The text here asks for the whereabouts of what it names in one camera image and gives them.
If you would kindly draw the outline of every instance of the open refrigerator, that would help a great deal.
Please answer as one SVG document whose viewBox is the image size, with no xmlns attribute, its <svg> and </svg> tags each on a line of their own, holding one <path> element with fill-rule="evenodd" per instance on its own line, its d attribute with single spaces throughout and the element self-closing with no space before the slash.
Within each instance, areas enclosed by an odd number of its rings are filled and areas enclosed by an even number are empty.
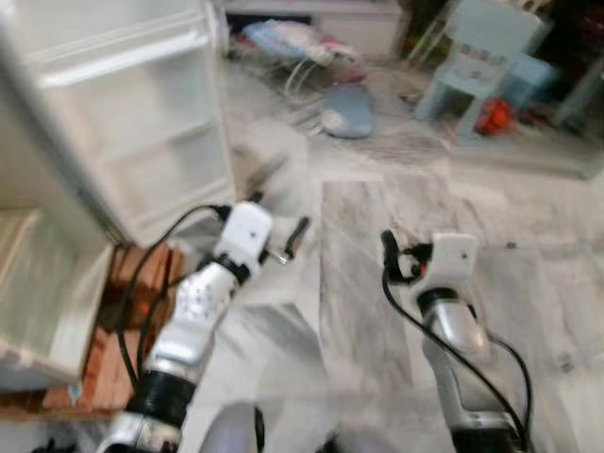
<svg viewBox="0 0 604 453">
<path fill-rule="evenodd" d="M 201 0 L 0 4 L 0 392 L 77 382 L 112 243 L 234 201 L 219 53 Z"/>
</svg>

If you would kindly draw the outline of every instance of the gray marble floor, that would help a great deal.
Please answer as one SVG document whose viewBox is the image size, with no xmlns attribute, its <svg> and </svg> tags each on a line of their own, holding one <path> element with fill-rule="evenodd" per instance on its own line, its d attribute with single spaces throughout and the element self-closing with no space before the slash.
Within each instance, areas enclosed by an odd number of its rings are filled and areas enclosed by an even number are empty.
<svg viewBox="0 0 604 453">
<path fill-rule="evenodd" d="M 421 334 L 381 294 L 379 233 L 389 227 L 403 243 L 444 230 L 481 239 L 468 294 L 528 359 L 537 451 L 604 452 L 604 176 L 577 178 L 568 152 L 527 161 L 522 143 L 455 149 L 413 121 L 396 68 L 370 74 L 377 127 L 356 142 L 316 134 L 315 106 L 288 106 L 230 69 L 225 112 L 242 193 L 282 159 L 264 184 L 275 241 L 301 215 L 313 225 L 295 263 L 268 263 L 235 300 L 180 451 L 197 451 L 220 407 L 240 399 L 263 408 L 267 453 L 311 453 L 339 425 L 379 429 L 401 453 L 453 451 Z M 519 374 L 497 357 L 521 404 Z"/>
</svg>

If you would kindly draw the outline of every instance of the refrigerator door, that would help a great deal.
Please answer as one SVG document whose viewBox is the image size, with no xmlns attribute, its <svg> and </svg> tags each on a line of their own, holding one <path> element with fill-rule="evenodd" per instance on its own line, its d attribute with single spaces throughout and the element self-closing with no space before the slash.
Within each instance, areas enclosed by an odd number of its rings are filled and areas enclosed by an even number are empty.
<svg viewBox="0 0 604 453">
<path fill-rule="evenodd" d="M 192 0 L 19 0 L 5 33 L 63 150 L 122 235 L 152 243 L 235 187 L 216 89 L 215 19 Z"/>
</svg>

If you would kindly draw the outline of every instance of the wooden pallet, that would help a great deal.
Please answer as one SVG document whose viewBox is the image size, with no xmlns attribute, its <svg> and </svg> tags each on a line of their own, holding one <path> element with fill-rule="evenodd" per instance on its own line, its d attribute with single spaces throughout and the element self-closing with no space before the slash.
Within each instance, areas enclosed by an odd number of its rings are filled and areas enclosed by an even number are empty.
<svg viewBox="0 0 604 453">
<path fill-rule="evenodd" d="M 94 328 L 88 357 L 79 385 L 39 392 L 0 395 L 0 419 L 29 420 L 100 420 L 124 408 L 132 388 L 120 355 L 116 313 L 119 302 L 144 250 L 120 247 L 115 250 L 99 316 Z M 153 300 L 163 285 L 181 276 L 184 259 L 180 252 L 162 245 L 143 267 L 132 292 L 131 310 L 127 314 L 126 347 L 136 366 L 136 349 L 140 327 Z M 149 344 L 157 336 L 174 309 L 176 289 L 168 293 L 149 330 Z"/>
</svg>

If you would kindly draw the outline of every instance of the light blue plastic chair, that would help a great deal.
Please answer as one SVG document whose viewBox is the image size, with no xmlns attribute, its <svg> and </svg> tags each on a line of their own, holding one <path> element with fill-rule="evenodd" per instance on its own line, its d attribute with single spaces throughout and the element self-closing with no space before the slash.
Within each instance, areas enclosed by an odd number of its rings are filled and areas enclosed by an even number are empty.
<svg viewBox="0 0 604 453">
<path fill-rule="evenodd" d="M 543 21 L 522 9 L 488 0 L 462 0 L 447 24 L 452 48 L 415 108 L 415 119 L 433 121 L 452 90 L 465 92 L 474 100 L 456 133 L 475 135 L 484 101 L 497 96 L 514 59 L 541 38 L 544 29 Z"/>
</svg>

